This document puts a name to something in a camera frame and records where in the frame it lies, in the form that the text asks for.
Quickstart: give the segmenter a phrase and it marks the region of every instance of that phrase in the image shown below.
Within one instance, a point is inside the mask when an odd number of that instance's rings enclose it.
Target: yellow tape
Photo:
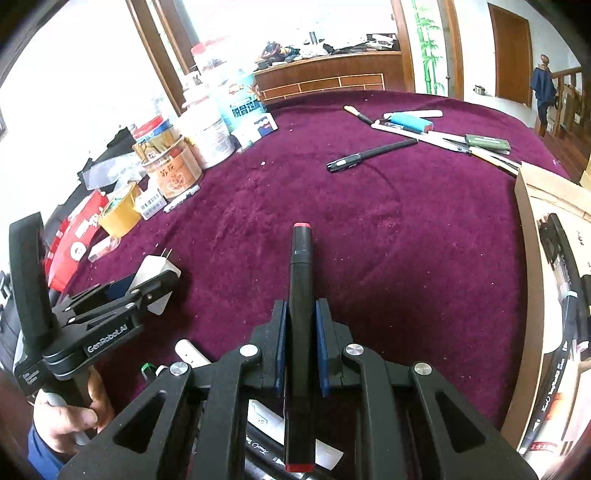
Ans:
[[[141,214],[134,209],[135,199],[141,193],[135,182],[115,192],[99,217],[99,224],[109,235],[121,238],[141,220]]]

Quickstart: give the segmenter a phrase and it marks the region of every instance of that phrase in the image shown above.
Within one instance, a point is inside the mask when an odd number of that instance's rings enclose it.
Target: blue jacket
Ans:
[[[60,470],[66,462],[41,439],[35,429],[35,424],[33,424],[31,430],[29,430],[28,446],[29,461],[41,474],[44,480],[56,480],[57,474],[60,473]]]
[[[552,73],[536,67],[531,76],[530,88],[535,92],[538,104],[554,102],[556,88],[552,83]]]

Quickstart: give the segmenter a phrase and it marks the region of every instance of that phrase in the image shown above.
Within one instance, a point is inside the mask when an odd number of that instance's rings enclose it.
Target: purple velvet cloth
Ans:
[[[308,222],[316,295],[328,298],[334,320],[386,360],[431,363],[501,427],[527,304],[515,179],[427,144],[330,174],[328,161],[403,140],[343,105],[371,118],[441,109],[436,130],[506,138],[514,160],[565,175],[534,131],[483,106],[394,92],[320,93],[275,106],[277,132],[208,170],[198,194],[142,221],[72,280],[68,292],[76,293],[132,273],[164,247],[180,256],[180,284],[165,313],[146,318],[144,332],[100,366],[117,410],[143,389],[144,362],[178,360],[179,339],[217,360],[269,321],[273,301],[287,296],[291,227]],[[349,422],[333,416],[321,432],[344,445],[335,432]]]

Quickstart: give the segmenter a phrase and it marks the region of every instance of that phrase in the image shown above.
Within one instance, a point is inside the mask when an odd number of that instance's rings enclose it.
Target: white label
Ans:
[[[149,220],[164,207],[166,200],[157,189],[146,190],[135,199],[135,209],[142,214],[144,220]]]
[[[79,262],[86,253],[86,246],[82,242],[74,242],[70,247],[70,256]]]

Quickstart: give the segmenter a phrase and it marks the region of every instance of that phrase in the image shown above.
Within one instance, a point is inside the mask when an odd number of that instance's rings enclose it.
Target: doorway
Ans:
[[[496,96],[531,107],[530,23],[496,5],[488,4],[488,8],[495,37]]]

